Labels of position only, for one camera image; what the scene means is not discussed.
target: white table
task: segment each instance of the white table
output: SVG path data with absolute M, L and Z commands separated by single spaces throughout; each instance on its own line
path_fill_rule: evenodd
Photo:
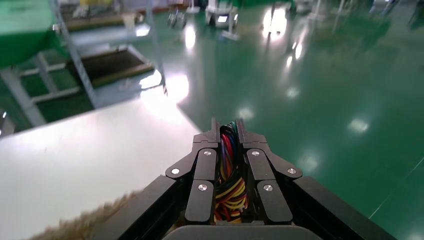
M 26 239 L 141 190 L 191 151 L 195 125 L 147 95 L 0 140 L 0 239 Z

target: silver bolt head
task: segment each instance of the silver bolt head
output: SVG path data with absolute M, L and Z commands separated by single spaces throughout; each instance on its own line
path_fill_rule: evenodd
M 51 30 L 55 31 L 57 34 L 60 34 L 62 31 L 62 26 L 60 24 L 53 24 Z
M 295 173 L 296 173 L 296 169 L 294 169 L 294 168 L 289 168 L 289 169 L 287 170 L 287 172 L 289 172 L 290 174 L 295 174 Z
M 180 170 L 178 168 L 174 168 L 171 170 L 172 174 L 178 174 L 180 172 Z
M 206 186 L 205 184 L 200 184 L 199 187 L 198 187 L 198 189 L 203 192 L 206 189 L 208 189 L 208 186 Z
M 273 188 L 273 186 L 271 186 L 271 185 L 265 185 L 265 186 L 263 186 L 263 189 L 265 189 L 265 191 L 268 191 L 268 192 L 270 192 L 270 191 L 272 191 L 274 188 Z

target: wire bundle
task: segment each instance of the wire bundle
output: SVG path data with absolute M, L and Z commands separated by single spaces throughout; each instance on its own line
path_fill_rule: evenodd
M 215 221 L 241 223 L 241 213 L 248 207 L 245 181 L 238 162 L 238 138 L 235 122 L 220 127 L 221 154 L 219 180 L 215 197 Z

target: green tablecloth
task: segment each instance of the green tablecloth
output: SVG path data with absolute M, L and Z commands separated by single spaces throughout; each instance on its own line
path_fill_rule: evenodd
M 0 0 L 0 69 L 59 48 L 48 0 Z

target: industrial floor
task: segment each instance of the industrial floor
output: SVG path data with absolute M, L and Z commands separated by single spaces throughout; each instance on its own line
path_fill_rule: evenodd
M 424 22 L 411 20 L 414 1 L 386 16 L 363 4 L 336 17 L 335 7 L 322 1 L 324 20 L 279 18 L 280 34 L 261 30 L 269 5 L 246 7 L 238 42 L 206 26 L 202 12 L 184 30 L 156 15 L 170 94 L 203 131 L 212 117 L 244 118 L 274 153 L 393 236 L 424 240 Z M 149 40 L 134 46 L 154 61 Z M 55 79 L 61 89 L 76 84 L 67 72 Z M 25 85 L 33 96 L 46 91 L 37 79 Z M 4 85 L 0 104 L 29 127 Z M 92 109 L 83 93 L 39 107 L 49 122 Z

